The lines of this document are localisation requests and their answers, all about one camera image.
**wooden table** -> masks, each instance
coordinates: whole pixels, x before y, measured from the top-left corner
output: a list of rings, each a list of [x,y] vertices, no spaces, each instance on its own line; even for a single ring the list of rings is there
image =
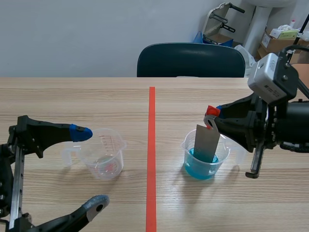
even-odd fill
[[[309,156],[276,148],[264,155],[260,178],[248,179],[252,154],[234,156],[214,179],[182,170],[181,142],[203,123],[207,106],[251,93],[244,78],[1,78],[0,143],[17,117],[112,128],[127,141],[119,178],[95,180],[78,163],[66,168],[62,144],[27,155],[23,212],[35,225],[71,213],[94,195],[111,203],[83,231],[144,232],[149,86],[156,89],[158,232],[302,232],[309,228]]]

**chair backrest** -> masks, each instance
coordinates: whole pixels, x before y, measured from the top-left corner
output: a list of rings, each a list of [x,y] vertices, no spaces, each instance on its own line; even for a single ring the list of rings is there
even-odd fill
[[[199,43],[161,43],[145,48],[137,77],[244,77],[242,54],[230,47]]]

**measuring cup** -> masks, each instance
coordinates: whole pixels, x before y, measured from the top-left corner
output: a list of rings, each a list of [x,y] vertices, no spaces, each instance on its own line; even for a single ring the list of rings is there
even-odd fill
[[[237,151],[236,161],[238,164],[244,159],[246,150],[233,140],[220,135],[212,163],[198,160],[194,157],[195,134],[196,130],[189,132],[181,145],[184,149],[185,169],[192,177],[202,180],[212,178],[228,158],[231,150]]]
[[[75,152],[96,179],[112,179],[123,169],[122,150],[126,148],[126,142],[112,129],[94,130],[89,140],[66,146],[61,152],[65,164],[72,165],[70,156]]]

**robotic arm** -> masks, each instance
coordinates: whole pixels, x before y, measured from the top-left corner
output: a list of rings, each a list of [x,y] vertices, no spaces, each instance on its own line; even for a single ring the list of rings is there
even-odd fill
[[[0,218],[10,214],[6,232],[72,232],[79,231],[108,204],[106,195],[91,198],[73,213],[39,226],[31,223],[29,213],[22,213],[25,155],[43,152],[50,146],[65,141],[85,141],[92,137],[88,128],[73,124],[54,124],[18,117],[17,125],[10,126],[9,139],[0,145]],[[14,176],[11,164],[15,162]]]
[[[254,91],[250,96],[233,103],[218,106],[220,114],[214,117],[219,133],[233,139],[254,157],[249,178],[258,178],[265,149],[276,145],[293,152],[309,153],[309,104],[295,98],[297,88],[309,97],[309,90],[298,78],[297,71],[288,63],[290,49],[309,51],[309,48],[291,45],[279,55],[270,53],[252,68],[248,79]],[[211,115],[204,122],[211,126]]]

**blue liquid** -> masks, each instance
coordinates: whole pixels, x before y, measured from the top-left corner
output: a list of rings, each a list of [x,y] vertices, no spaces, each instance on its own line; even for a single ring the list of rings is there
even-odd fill
[[[191,148],[191,149],[189,150],[189,153],[190,153],[191,155],[193,155],[194,158],[197,158],[197,157],[194,155],[194,147]],[[217,157],[216,155],[214,155],[213,160],[212,160],[212,163],[218,163],[218,162],[219,162],[218,157]]]
[[[194,148],[189,150],[189,153],[194,156]],[[206,180],[206,179],[210,179],[212,178],[215,173],[217,172],[217,168],[216,165],[207,165],[205,164],[205,166],[199,165],[192,165],[190,164],[191,162],[196,162],[195,160],[193,160],[192,158],[188,158],[187,159],[187,163],[185,164],[185,169],[186,171],[194,178],[196,179],[200,179],[200,180]],[[216,155],[214,155],[213,157],[213,161],[212,163],[218,163],[219,159]]]

